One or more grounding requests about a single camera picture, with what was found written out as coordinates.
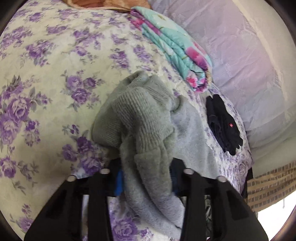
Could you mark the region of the black folded garment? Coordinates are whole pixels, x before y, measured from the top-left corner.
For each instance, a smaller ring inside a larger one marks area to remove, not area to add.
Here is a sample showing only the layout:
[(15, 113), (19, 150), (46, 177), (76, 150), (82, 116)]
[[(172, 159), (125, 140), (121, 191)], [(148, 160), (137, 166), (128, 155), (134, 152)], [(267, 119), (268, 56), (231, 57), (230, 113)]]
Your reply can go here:
[(220, 95), (206, 97), (206, 111), (208, 126), (223, 152), (228, 152), (231, 156), (236, 155), (236, 150), (243, 145), (243, 139)]

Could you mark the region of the lavender embossed bed headboard cover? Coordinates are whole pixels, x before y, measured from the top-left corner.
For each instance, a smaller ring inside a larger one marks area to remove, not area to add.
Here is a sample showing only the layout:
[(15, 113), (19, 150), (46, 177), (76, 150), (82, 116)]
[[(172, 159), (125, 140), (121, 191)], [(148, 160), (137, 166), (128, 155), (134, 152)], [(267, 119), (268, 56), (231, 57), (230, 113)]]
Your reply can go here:
[(259, 176), (295, 160), (295, 43), (265, 1), (151, 1), (209, 54), (239, 112)]

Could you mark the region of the brick pattern curtain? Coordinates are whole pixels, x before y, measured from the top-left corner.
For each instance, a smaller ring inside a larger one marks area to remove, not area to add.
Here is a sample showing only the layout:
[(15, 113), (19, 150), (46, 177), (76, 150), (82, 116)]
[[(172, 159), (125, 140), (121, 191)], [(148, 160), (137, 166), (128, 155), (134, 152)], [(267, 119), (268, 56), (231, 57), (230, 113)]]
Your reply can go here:
[(247, 204), (260, 212), (295, 191), (295, 161), (273, 169), (247, 182)]

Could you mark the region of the folded teal floral quilt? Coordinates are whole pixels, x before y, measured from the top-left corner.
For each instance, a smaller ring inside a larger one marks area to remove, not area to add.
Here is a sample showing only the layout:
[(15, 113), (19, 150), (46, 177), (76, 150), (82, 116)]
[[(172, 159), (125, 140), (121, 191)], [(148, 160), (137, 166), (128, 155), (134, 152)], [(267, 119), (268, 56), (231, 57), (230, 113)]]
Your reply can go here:
[(212, 83), (212, 62), (206, 51), (177, 23), (152, 9), (136, 6), (131, 22), (165, 54), (194, 92)]

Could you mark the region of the purple floral bedspread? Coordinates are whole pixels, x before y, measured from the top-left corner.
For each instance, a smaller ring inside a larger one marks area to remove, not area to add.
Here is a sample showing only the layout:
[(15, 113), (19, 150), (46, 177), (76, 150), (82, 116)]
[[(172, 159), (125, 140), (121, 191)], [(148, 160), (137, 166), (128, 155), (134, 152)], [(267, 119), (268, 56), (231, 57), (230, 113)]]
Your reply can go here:
[(99, 170), (90, 138), (108, 95), (128, 75), (158, 75), (207, 124), (205, 100), (127, 14), (27, 1), (1, 35), (1, 212), (23, 238), (66, 176)]

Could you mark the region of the brown gold pillow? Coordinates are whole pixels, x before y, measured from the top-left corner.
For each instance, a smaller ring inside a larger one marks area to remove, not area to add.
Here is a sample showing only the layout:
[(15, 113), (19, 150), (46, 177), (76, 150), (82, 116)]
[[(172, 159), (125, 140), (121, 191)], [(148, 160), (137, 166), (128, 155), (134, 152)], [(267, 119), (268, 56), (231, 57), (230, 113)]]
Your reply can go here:
[(113, 9), (129, 11), (140, 6), (151, 9), (147, 0), (63, 0), (67, 5), (76, 9)]

